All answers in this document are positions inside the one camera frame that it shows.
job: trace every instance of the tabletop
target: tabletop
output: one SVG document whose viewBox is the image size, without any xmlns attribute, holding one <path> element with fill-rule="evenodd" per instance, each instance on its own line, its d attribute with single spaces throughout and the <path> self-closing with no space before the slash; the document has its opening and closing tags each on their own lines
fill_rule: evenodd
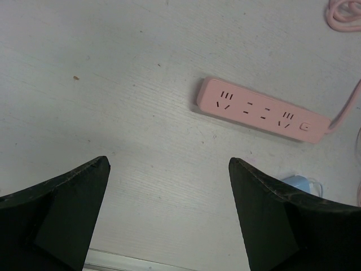
<svg viewBox="0 0 361 271">
<path fill-rule="evenodd" d="M 355 205 L 361 101 L 312 145 L 205 116 L 217 76 L 331 119 L 360 78 L 360 34 L 327 1 L 4 0 L 0 189 L 5 195 L 107 155 L 90 247 L 194 270 L 249 270 L 231 157 L 312 177 Z"/>
</svg>

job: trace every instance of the white table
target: white table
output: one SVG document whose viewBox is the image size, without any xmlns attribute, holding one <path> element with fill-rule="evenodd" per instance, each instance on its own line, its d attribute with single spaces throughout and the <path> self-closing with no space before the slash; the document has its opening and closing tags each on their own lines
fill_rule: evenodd
<svg viewBox="0 0 361 271">
<path fill-rule="evenodd" d="M 195 97 L 212 75 L 335 117 L 361 76 L 361 34 L 329 29 L 326 4 L 2 1 L 1 195 L 107 155 L 91 248 L 249 270 L 229 159 L 316 178 L 327 199 L 355 205 L 361 101 L 311 145 L 199 114 Z"/>
</svg>

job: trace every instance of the electrical outlet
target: electrical outlet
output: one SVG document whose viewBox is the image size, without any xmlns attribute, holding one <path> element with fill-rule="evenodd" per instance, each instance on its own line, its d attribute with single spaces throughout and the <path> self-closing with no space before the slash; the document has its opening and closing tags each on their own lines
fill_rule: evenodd
<svg viewBox="0 0 361 271">
<path fill-rule="evenodd" d="M 331 120 L 293 104 L 207 77 L 197 98 L 206 113 L 300 141 L 317 143 Z"/>
</svg>

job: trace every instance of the blue object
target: blue object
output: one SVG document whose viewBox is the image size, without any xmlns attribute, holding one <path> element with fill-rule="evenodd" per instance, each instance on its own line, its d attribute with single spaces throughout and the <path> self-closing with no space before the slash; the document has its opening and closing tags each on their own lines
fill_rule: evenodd
<svg viewBox="0 0 361 271">
<path fill-rule="evenodd" d="M 307 178 L 296 175 L 282 180 L 284 183 L 311 194 L 310 181 Z"/>
</svg>

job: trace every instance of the switch button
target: switch button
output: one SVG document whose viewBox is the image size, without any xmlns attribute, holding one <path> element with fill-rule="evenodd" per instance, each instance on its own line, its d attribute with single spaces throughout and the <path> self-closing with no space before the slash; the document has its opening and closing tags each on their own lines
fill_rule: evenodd
<svg viewBox="0 0 361 271">
<path fill-rule="evenodd" d="M 304 130 L 304 131 L 308 131 L 308 130 L 310 130 L 310 124 L 308 124 L 308 123 L 302 123 L 301 124 L 301 126 L 300 126 L 300 129 L 301 130 Z"/>
</svg>

